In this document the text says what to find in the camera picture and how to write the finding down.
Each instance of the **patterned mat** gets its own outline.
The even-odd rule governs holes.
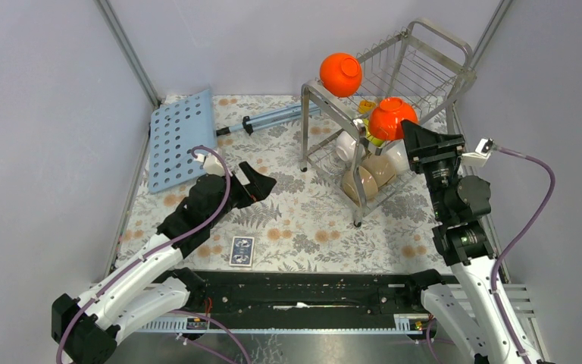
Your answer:
[[[217,127],[234,125],[243,116],[298,102],[293,96],[215,96]],[[445,130],[441,113],[427,127]],[[309,145],[338,130],[326,115],[309,121]],[[417,176],[399,193],[365,217],[360,228],[352,225],[352,211],[339,195],[309,167],[299,170],[300,122],[294,121],[249,136],[244,131],[218,138],[220,153],[232,169],[247,161],[262,174],[277,180],[269,198],[233,210],[214,227],[180,267],[251,271],[322,271],[406,274],[436,268],[450,270],[436,253],[431,228],[435,225],[424,178]],[[142,173],[115,266],[123,264],[170,214],[194,181],[160,193],[148,192],[148,163]],[[255,238],[252,268],[229,266],[234,236]]]

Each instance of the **metal dish rack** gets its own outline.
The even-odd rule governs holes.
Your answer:
[[[426,30],[424,35],[431,38],[433,43],[447,49],[460,49],[462,64],[415,37],[413,32],[416,25]],[[365,100],[378,105],[386,97],[398,96],[411,104],[418,114],[420,125],[425,125],[445,110],[448,133],[453,133],[452,104],[467,92],[476,79],[474,70],[469,67],[472,55],[471,47],[465,41],[427,19],[418,18],[405,30],[388,36],[379,44],[374,44],[371,49],[365,49],[364,53],[356,55],[362,68],[363,80],[355,95],[339,99],[327,91],[319,80],[310,80],[302,85],[301,170],[306,171],[309,163],[318,176],[335,186],[352,207],[356,227],[361,225],[363,217],[415,178],[411,172],[400,175],[392,184],[382,187],[374,200],[367,201],[358,168],[368,155],[380,155],[394,142],[385,142],[378,147],[369,143],[363,119],[368,118],[371,112],[358,112],[359,102]],[[310,101],[334,119],[342,129],[309,149]],[[356,140],[352,163],[342,162],[336,156],[335,141],[340,133],[349,133]],[[343,175],[348,169],[354,174],[359,203],[352,201],[341,187]]]

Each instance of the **card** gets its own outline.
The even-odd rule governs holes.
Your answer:
[[[232,267],[251,267],[254,243],[255,239],[252,237],[233,237],[229,265]]]

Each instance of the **gray wall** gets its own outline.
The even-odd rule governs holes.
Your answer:
[[[299,94],[334,52],[362,52],[429,17],[478,42],[498,0],[112,0],[160,95]]]
[[[104,273],[151,109],[93,1],[0,2],[0,363]]]
[[[515,2],[459,114],[472,143],[495,138],[556,172],[553,199],[507,262],[530,288],[552,359],[582,362],[582,2]],[[549,179],[504,155],[481,175],[492,182],[493,217],[507,243]]]

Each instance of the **blue perforated board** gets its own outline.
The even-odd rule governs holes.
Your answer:
[[[152,113],[149,191],[159,192],[203,175],[202,163],[194,160],[190,151],[199,145],[217,148],[209,89]]]

